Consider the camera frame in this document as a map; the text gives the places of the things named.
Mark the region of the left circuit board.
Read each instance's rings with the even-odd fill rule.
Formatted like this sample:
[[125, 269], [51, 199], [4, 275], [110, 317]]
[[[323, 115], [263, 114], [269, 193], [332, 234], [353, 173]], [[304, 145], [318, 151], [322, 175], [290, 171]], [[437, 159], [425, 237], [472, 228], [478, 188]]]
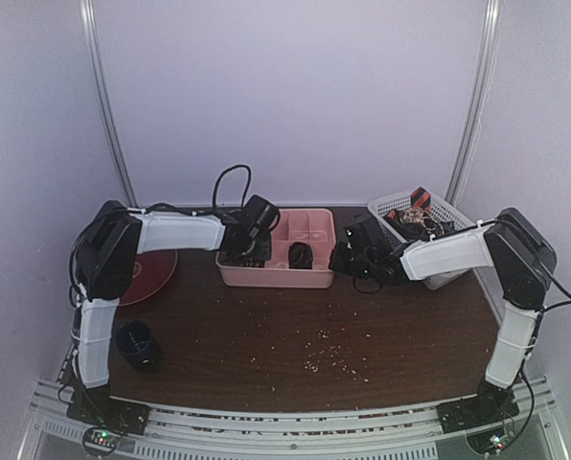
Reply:
[[99, 426], [88, 427], [81, 435], [81, 446], [94, 456], [110, 455], [122, 442], [122, 437]]

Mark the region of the pink divided organizer box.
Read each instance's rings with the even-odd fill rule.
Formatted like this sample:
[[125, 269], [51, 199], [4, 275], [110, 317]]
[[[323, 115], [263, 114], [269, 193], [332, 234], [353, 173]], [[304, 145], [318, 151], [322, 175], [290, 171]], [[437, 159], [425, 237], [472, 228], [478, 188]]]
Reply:
[[[329, 288], [334, 272], [329, 269], [336, 233], [332, 211], [326, 208], [284, 208], [281, 221], [271, 235], [271, 258], [258, 264], [227, 263], [221, 254], [216, 265], [229, 287], [243, 288]], [[295, 245], [310, 249], [305, 268], [290, 264]]]

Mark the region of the red black striped tie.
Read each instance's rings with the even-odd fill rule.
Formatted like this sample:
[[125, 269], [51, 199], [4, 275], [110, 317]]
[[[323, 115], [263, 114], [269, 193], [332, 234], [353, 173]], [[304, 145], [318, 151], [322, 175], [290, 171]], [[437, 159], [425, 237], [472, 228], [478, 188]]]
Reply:
[[431, 193], [427, 191], [424, 187], [418, 187], [410, 195], [410, 205], [414, 209], [420, 209], [431, 214]]

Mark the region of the left aluminium corner post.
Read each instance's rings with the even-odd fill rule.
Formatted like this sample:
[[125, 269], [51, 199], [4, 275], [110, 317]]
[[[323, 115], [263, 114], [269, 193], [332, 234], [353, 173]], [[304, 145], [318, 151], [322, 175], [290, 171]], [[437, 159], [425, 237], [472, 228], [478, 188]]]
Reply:
[[122, 150], [112, 104], [109, 98], [94, 1], [80, 0], [80, 19], [92, 67], [100, 114], [103, 121], [103, 129], [110, 155], [114, 162], [115, 172], [123, 189], [126, 204], [128, 206], [137, 207], [138, 201]]

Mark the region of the aluminium corner post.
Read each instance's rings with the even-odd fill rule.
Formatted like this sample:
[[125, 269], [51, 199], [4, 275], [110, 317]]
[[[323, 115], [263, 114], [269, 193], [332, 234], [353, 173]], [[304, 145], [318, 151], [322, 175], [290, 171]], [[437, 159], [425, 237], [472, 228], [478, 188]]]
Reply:
[[467, 116], [445, 195], [445, 200], [455, 207], [458, 206], [464, 196], [478, 136], [481, 132], [483, 108], [490, 93], [491, 78], [496, 59], [501, 10], [501, 1], [491, 0], [486, 2], [485, 18]]
[[94, 1], [80, 0], [80, 19], [92, 67], [100, 114], [103, 121], [103, 129], [110, 155], [114, 162], [115, 172], [123, 189], [126, 204], [128, 206], [137, 207], [138, 201], [122, 150], [112, 104], [109, 98]]

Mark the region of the circuit board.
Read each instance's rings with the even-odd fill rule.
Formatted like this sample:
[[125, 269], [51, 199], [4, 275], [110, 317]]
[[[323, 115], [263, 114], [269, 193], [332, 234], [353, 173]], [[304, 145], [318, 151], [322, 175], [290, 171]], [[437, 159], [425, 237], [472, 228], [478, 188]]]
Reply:
[[110, 455], [122, 442], [122, 437], [99, 426], [88, 427], [81, 435], [81, 446], [94, 456]]
[[480, 454], [500, 453], [511, 442], [513, 436], [513, 431], [483, 431], [477, 435], [476, 447], [474, 449]]

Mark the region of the right circuit board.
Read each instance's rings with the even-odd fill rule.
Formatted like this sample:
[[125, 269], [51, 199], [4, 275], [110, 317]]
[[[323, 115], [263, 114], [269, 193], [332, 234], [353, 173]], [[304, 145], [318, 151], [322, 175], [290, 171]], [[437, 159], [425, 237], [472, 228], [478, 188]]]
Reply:
[[476, 447], [474, 449], [480, 454], [500, 453], [511, 442], [513, 436], [513, 431], [483, 431], [477, 435]]

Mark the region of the rolled black tie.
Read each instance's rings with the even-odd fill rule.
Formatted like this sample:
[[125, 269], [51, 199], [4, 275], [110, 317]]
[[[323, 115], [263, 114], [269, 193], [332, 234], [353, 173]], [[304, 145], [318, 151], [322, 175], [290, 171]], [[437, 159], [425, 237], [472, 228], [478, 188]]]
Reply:
[[290, 269], [312, 269], [311, 246], [301, 241], [294, 242], [288, 249], [288, 265]]

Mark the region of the right aluminium corner post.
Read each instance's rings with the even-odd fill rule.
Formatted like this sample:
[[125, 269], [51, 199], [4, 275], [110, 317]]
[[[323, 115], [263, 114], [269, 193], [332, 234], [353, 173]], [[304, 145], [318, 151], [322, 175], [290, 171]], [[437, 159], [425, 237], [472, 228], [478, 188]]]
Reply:
[[483, 108], [490, 93], [491, 78], [496, 59], [501, 10], [501, 1], [491, 0], [486, 2], [485, 18], [467, 116], [445, 195], [445, 200], [455, 207], [458, 206], [464, 196], [478, 136], [481, 132]]

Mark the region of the dark patterned ties pile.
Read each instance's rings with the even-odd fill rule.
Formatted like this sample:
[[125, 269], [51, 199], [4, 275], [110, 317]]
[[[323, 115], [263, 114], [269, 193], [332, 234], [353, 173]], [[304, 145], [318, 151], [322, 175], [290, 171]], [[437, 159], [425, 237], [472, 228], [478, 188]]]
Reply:
[[455, 232], [453, 221], [433, 218], [422, 208], [393, 209], [383, 219], [409, 242], [428, 242]]

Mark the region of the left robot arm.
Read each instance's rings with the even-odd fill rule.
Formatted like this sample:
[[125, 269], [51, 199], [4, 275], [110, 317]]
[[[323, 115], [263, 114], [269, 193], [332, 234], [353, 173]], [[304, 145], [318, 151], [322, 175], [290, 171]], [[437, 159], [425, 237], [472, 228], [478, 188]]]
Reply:
[[131, 286], [138, 256], [192, 249], [265, 262], [280, 220], [280, 210], [258, 195], [239, 209], [201, 212], [167, 203], [128, 208], [107, 201], [77, 236], [69, 256], [69, 298], [76, 312], [68, 418], [112, 430], [132, 428], [147, 418], [146, 405], [111, 398], [108, 368], [116, 309]]

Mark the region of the red round plate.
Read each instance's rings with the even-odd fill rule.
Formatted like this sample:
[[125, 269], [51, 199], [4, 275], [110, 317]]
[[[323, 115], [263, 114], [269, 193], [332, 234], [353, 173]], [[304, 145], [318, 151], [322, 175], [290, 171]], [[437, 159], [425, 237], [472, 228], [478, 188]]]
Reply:
[[153, 251], [135, 259], [129, 289], [121, 299], [121, 306], [130, 306], [149, 299], [171, 279], [178, 263], [176, 250]]

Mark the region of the dark blue cup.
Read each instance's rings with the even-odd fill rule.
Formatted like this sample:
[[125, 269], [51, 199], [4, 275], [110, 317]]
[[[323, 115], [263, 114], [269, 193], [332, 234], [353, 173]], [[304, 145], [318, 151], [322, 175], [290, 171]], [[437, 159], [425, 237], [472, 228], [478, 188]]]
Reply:
[[134, 369], [152, 372], [161, 359], [161, 346], [145, 322], [134, 320], [123, 324], [115, 335], [115, 346], [120, 355]]

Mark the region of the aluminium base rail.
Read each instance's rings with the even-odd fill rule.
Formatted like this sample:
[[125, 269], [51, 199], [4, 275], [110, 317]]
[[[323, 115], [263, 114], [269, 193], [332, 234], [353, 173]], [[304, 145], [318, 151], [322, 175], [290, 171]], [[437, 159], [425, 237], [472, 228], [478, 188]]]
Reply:
[[[81, 435], [91, 424], [68, 418], [72, 392], [40, 381], [17, 459], [566, 459], [569, 453], [544, 379], [514, 388], [517, 414], [445, 430], [427, 402], [381, 409], [257, 413], [145, 403], [146, 420], [119, 433], [110, 455], [90, 455]], [[477, 435], [513, 431], [496, 454], [480, 454]]]

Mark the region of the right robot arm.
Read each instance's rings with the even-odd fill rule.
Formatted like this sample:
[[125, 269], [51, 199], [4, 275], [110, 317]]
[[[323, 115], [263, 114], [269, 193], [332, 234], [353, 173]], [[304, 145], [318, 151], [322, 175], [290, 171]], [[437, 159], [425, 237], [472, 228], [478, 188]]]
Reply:
[[331, 270], [379, 288], [424, 281], [475, 268], [492, 269], [502, 288], [504, 313], [491, 357], [472, 397], [437, 411], [445, 430], [491, 423], [517, 414], [513, 387], [524, 377], [544, 316], [571, 306], [571, 292], [556, 278], [553, 246], [517, 209], [447, 234], [420, 234], [399, 244], [387, 240], [376, 218], [357, 218], [330, 255]]

